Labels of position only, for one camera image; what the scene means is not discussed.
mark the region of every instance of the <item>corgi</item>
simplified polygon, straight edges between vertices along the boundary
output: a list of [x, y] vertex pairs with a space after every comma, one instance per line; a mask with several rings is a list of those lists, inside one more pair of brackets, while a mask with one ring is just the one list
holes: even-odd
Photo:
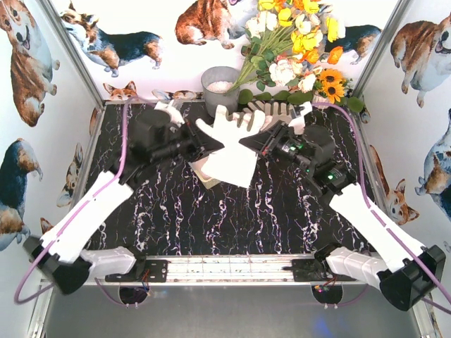
[[110, 94], [109, 101], [125, 101], [132, 96], [137, 96], [136, 84], [133, 81], [130, 81], [125, 88], [122, 89], [115, 88], [106, 83], [104, 83], [104, 88], [108, 94]]
[[53, 70], [60, 63], [51, 58], [49, 47], [27, 6], [20, 0], [0, 1], [0, 28], [13, 47], [11, 84], [20, 118], [34, 127], [44, 112], [46, 93], [56, 95]]
[[385, 192], [385, 200], [388, 207], [388, 217], [398, 225], [404, 225], [407, 222], [417, 219], [420, 216], [419, 212], [408, 206], [405, 199], [406, 180], [400, 180], [395, 189], [390, 189], [383, 172], [383, 166], [378, 152], [373, 146], [370, 145], [369, 147], [378, 169], [378, 174], [381, 177], [383, 191]]
[[203, 92], [191, 92], [190, 90], [178, 90], [176, 92], [165, 92], [163, 90], [154, 89], [152, 94], [162, 101], [170, 100], [201, 100], [204, 98]]
[[45, 218], [41, 217], [41, 230], [42, 230], [42, 234], [45, 234], [47, 231], [53, 229], [53, 225], [50, 224], [50, 222], [48, 220], [46, 220]]
[[451, 109], [446, 133], [428, 152], [424, 160], [424, 177], [418, 179], [417, 195], [430, 194], [432, 200], [451, 220]]
[[144, 56], [161, 65], [162, 38], [154, 33], [107, 34], [97, 27], [94, 15], [78, 13], [72, 2], [60, 13], [66, 31], [80, 45], [83, 53], [93, 62], [105, 67], [112, 77], [118, 77], [118, 68]]
[[451, 14], [438, 25], [429, 21], [407, 23], [393, 39], [390, 52], [396, 68], [405, 73], [402, 92], [407, 94], [409, 85], [418, 90], [416, 102], [423, 108], [426, 92], [451, 74]]
[[72, 202], [73, 192], [77, 185], [78, 175], [80, 174], [80, 169], [82, 167], [83, 162], [83, 149], [80, 143], [77, 143], [75, 148], [75, 155], [73, 156], [72, 163], [68, 168], [68, 172], [66, 174], [66, 184], [64, 185], [63, 190], [58, 196], [58, 200], [56, 201], [56, 205], [58, 207], [68, 206]]
[[28, 238], [30, 229], [24, 224], [27, 174], [43, 173], [32, 147], [24, 139], [17, 139], [6, 150], [0, 166], [0, 251], [22, 236]]
[[175, 25], [175, 35], [181, 44], [206, 44], [219, 40], [224, 49], [235, 45], [245, 33], [246, 22], [257, 14], [257, 0], [197, 0]]
[[89, 135], [94, 134], [94, 129], [96, 127], [97, 115], [99, 114], [99, 109], [94, 108], [91, 114], [91, 120], [89, 121]]
[[336, 39], [334, 42], [327, 40], [326, 17], [332, 12], [333, 5], [322, 5], [318, 13], [321, 20], [321, 31], [324, 34], [323, 41], [320, 44], [319, 52], [321, 62], [326, 62], [330, 51], [335, 47], [343, 47], [343, 53], [354, 51], [357, 59], [351, 62], [351, 65], [356, 65], [363, 58], [368, 56], [377, 45], [382, 30], [373, 25], [349, 26], [346, 27], [346, 35], [341, 39]]

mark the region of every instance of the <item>black marble surface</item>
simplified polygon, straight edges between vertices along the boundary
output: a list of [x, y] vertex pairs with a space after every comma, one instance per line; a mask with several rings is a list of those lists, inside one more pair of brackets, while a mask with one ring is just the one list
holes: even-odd
[[[86, 188], [121, 146], [122, 105], [107, 106]], [[131, 120], [144, 110], [135, 104]], [[184, 116], [212, 119], [203, 103], [188, 103]], [[347, 121], [334, 111], [314, 111], [307, 124], [323, 125], [337, 144], [335, 160], [355, 174], [357, 148]], [[366, 240], [335, 211], [322, 208], [292, 166], [259, 160], [249, 189], [221, 183], [206, 189], [190, 166], [178, 161], [159, 171], [117, 208], [88, 242], [88, 249], [134, 246], [147, 255], [299, 254], [340, 242], [369, 248]], [[368, 192], [372, 191], [366, 177]]]

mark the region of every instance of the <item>wall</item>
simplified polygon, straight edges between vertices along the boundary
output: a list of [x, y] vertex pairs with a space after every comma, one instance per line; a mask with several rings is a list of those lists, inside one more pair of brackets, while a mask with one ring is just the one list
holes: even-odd
[[[208, 41], [203, 46], [181, 44], [177, 40], [176, 33], [181, 36], [186, 34], [184, 29], [177, 26], [177, 22], [182, 20], [179, 17], [192, 5], [193, 0], [175, 0], [171, 2], [170, 7], [164, 1], [129, 0], [126, 6], [116, 1], [116, 6], [108, 0], [73, 0], [73, 10], [69, 9], [68, 0], [53, 1], [58, 11], [69, 15], [68, 17], [62, 15], [66, 20], [62, 23], [70, 30], [68, 32], [71, 33], [72, 40], [104, 99], [124, 99], [127, 95], [136, 93], [148, 99], [154, 99], [156, 90], [159, 91], [157, 94], [159, 99], [171, 98], [171, 93], [179, 90], [191, 91], [190, 98], [199, 97], [199, 92], [202, 91], [200, 77], [206, 69], [215, 65], [241, 68], [244, 59], [240, 50], [241, 46], [247, 42], [245, 36], [232, 39], [230, 42], [234, 47], [231, 49], [224, 49], [217, 39]], [[257, 0], [222, 1], [228, 4], [232, 16], [242, 26], [256, 13]], [[332, 0], [329, 3], [334, 5], [334, 13], [344, 20], [346, 26], [354, 26], [354, 28], [360, 26], [357, 28], [359, 33], [365, 32], [364, 36], [368, 37], [374, 27], [364, 27], [364, 25], [374, 25], [383, 29], [397, 0]], [[196, 13], [206, 20], [215, 20], [213, 11], [203, 13], [196, 9]], [[192, 17], [187, 17], [187, 22], [192, 23], [193, 20]], [[130, 38], [130, 34], [141, 31], [151, 32], [161, 37], [154, 45], [161, 57], [159, 69], [154, 69], [155, 61], [148, 56], [143, 56], [142, 47]], [[347, 42], [351, 41], [353, 41], [351, 50], [345, 53], [334, 67], [344, 71], [348, 78], [354, 80], [355, 85], [372, 49], [363, 48], [368, 55], [358, 64], [351, 65], [350, 63], [356, 60], [354, 56], [357, 54], [355, 51], [357, 43], [351, 35], [347, 35]], [[126, 62], [127, 57], [143, 57], [120, 65], [118, 73], [113, 74], [111, 71], [106, 72], [105, 65], [102, 65], [105, 61], [114, 63], [116, 53], [112, 52], [113, 49], [123, 55], [130, 52], [129, 56], [121, 58], [121, 63]], [[258, 92], [255, 86], [250, 87]], [[272, 92], [278, 92], [281, 89], [272, 88]]]
[[[3, 0], [0, 17], [0, 336], [25, 337], [33, 302], [13, 303], [30, 266], [22, 245], [68, 212], [94, 99], [37, 1]], [[22, 298], [39, 279], [32, 275]]]
[[[443, 282], [448, 290], [451, 289], [450, 10], [446, 1], [413, 1], [390, 42], [392, 48], [389, 45], [364, 89], [371, 113], [371, 122], [364, 126], [364, 131], [378, 153], [373, 158], [378, 168], [383, 169], [383, 181], [387, 182], [389, 215], [410, 235], [427, 246], [437, 244], [447, 254]], [[418, 89], [424, 91], [424, 98], [423, 94], [418, 96]], [[433, 292], [433, 298], [450, 307], [440, 292]], [[441, 311], [435, 314], [443, 336], [451, 337], [447, 315]]]

